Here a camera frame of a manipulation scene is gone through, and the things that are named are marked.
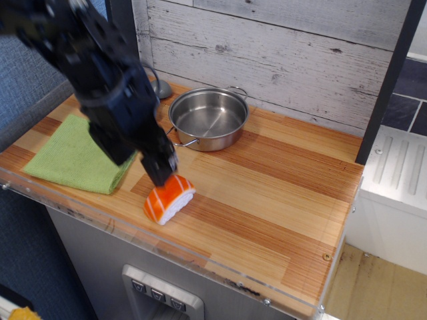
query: black robotic arm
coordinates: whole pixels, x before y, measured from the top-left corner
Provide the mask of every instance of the black robotic arm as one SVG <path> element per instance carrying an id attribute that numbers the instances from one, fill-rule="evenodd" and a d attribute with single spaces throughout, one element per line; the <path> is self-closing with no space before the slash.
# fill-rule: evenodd
<path id="1" fill-rule="evenodd" d="M 72 84 L 93 140 L 116 164 L 141 151 L 156 186 L 177 169 L 171 141 L 155 120 L 159 105 L 119 29 L 86 0 L 0 0 L 0 34 L 16 35 Z"/>

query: dark tile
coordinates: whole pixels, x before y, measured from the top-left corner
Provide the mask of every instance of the dark tile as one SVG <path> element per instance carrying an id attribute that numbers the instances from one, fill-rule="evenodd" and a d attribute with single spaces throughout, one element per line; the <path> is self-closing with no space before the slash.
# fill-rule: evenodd
<path id="1" fill-rule="evenodd" d="M 416 115 L 411 132 L 427 136 L 427 102 L 423 102 Z"/>
<path id="2" fill-rule="evenodd" d="M 393 94 L 382 119 L 382 124 L 407 131 L 419 104 L 418 100 Z"/>
<path id="3" fill-rule="evenodd" d="M 394 92 L 427 100 L 427 63 L 406 59 Z"/>

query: green cloth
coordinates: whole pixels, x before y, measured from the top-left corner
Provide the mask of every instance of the green cloth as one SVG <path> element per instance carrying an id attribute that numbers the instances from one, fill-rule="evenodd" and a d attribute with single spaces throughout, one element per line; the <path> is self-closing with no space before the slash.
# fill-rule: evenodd
<path id="1" fill-rule="evenodd" d="M 69 115 L 24 172 L 68 187 L 110 194 L 133 158 L 117 166 L 91 138 L 89 122 Z"/>

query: salmon nigiri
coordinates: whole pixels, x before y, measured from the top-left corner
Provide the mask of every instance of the salmon nigiri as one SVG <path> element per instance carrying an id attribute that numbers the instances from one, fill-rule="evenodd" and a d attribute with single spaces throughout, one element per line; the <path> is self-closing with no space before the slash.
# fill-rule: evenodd
<path id="1" fill-rule="evenodd" d="M 144 213 L 150 220 L 165 225 L 193 199 L 194 193 L 191 182 L 179 175 L 172 175 L 164 187 L 155 187 L 149 193 L 144 203 Z"/>

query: floor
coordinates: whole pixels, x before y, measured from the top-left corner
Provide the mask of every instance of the floor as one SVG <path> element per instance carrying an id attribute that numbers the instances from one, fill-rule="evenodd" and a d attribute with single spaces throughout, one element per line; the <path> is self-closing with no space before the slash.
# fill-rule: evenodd
<path id="1" fill-rule="evenodd" d="M 424 320 L 427 275 L 345 245 L 325 306 L 340 320 Z"/>

